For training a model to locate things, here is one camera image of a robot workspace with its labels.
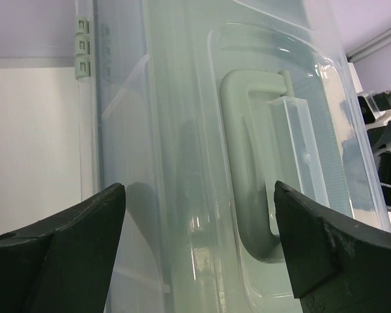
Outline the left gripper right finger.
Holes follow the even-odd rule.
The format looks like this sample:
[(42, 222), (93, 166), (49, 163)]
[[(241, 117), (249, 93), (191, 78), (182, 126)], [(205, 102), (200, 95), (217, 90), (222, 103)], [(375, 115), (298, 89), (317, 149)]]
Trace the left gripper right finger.
[(274, 202), (293, 295), (303, 312), (391, 312), (391, 233), (287, 184)]

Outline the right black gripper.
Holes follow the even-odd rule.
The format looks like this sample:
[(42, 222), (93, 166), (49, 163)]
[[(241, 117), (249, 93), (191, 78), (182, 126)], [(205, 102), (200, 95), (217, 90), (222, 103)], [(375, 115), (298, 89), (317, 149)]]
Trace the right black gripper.
[(357, 98), (384, 200), (391, 212), (391, 88), (380, 93), (362, 92)]

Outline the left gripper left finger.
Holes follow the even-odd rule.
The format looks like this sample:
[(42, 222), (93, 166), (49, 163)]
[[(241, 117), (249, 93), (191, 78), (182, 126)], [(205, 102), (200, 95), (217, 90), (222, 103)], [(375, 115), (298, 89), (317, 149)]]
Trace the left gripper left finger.
[(115, 183), (0, 235), (0, 312), (103, 312), (125, 211)]

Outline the green clear-lid tool box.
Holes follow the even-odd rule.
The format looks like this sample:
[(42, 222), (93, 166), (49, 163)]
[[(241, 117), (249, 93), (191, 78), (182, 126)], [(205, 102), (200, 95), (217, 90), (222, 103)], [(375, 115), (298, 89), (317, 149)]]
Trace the green clear-lid tool box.
[(390, 231), (328, 1), (77, 1), (81, 195), (120, 183), (106, 312), (300, 312), (282, 181)]

